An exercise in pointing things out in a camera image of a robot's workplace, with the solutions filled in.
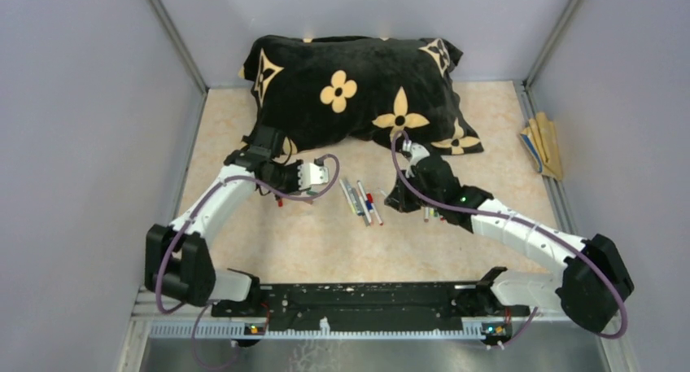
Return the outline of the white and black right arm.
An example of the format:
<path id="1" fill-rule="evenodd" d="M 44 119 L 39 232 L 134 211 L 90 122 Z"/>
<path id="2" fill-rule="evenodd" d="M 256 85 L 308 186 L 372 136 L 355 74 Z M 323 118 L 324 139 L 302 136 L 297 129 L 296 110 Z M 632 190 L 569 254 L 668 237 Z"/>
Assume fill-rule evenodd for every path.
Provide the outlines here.
<path id="1" fill-rule="evenodd" d="M 626 300 L 635 285 L 615 242 L 603 234 L 585 238 L 554 229 L 509 208 L 492 193 L 463 185 L 438 155 L 404 151 L 407 168 L 393 162 L 396 181 L 386 199 L 400 212 L 433 208 L 449 224 L 495 240 L 545 268 L 545 273 L 505 269 L 477 294 L 479 310 L 500 316 L 525 305 L 564 313 L 606 339 L 629 326 Z"/>

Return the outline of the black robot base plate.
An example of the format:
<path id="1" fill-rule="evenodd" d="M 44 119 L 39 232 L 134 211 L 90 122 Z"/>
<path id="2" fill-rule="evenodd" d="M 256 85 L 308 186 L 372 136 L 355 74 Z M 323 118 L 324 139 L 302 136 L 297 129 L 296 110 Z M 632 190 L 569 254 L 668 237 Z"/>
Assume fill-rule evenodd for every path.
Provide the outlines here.
<path id="1" fill-rule="evenodd" d="M 247 301 L 220 301 L 213 317 L 257 318 L 272 331 L 316 330 L 325 319 L 337 332 L 461 330 L 471 317 L 526 317 L 505 307 L 482 282 L 262 284 Z"/>

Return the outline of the white pen with red cap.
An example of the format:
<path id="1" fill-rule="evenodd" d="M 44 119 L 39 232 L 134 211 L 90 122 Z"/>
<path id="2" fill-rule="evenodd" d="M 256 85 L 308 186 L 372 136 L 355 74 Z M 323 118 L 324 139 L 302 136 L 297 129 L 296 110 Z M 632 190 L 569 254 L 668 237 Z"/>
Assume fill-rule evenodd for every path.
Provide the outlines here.
<path id="1" fill-rule="evenodd" d="M 375 206 L 375 203 L 373 202 L 373 196 L 370 193 L 367 193 L 366 198 L 367 198 L 367 204 L 369 206 L 369 209 L 370 209 L 371 213 L 373 214 L 376 222 L 379 225 L 383 225 L 384 224 L 383 219 L 381 218 L 381 216 L 380 216 L 380 214 L 379 214 L 379 212 Z"/>

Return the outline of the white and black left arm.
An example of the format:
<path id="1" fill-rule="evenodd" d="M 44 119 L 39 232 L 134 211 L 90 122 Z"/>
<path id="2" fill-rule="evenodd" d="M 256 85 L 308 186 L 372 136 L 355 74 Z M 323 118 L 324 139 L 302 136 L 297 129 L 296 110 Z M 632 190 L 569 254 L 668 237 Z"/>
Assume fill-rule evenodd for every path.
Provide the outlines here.
<path id="1" fill-rule="evenodd" d="M 260 125 L 244 142 L 226 157 L 214 182 L 186 212 L 167 225 L 154 224 L 146 233 L 144 285 L 154 293 L 161 313 L 176 310 L 164 307 L 164 297 L 179 306 L 229 301 L 230 308 L 245 318 L 260 310 L 254 278 L 215 269 L 210 245 L 232 213 L 259 188 L 282 197 L 305 190 L 300 176 L 305 167 L 301 160 L 277 161 L 295 153 L 296 147 L 276 128 Z"/>

